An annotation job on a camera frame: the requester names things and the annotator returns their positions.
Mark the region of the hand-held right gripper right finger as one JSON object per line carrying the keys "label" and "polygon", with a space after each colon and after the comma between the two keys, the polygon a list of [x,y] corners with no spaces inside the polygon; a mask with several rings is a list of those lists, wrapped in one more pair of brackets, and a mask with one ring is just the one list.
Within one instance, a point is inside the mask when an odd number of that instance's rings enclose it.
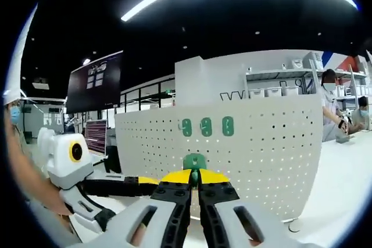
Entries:
{"label": "hand-held right gripper right finger", "polygon": [[281,222],[239,198],[222,174],[198,171],[200,218],[209,247],[300,247]]}

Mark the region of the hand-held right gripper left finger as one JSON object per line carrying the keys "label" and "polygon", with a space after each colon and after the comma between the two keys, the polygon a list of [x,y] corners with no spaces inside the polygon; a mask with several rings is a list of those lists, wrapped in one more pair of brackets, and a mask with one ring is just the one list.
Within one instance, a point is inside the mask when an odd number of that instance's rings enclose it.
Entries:
{"label": "hand-held right gripper left finger", "polygon": [[182,247],[190,222],[191,170],[171,172],[149,198],[113,217],[103,247]]}

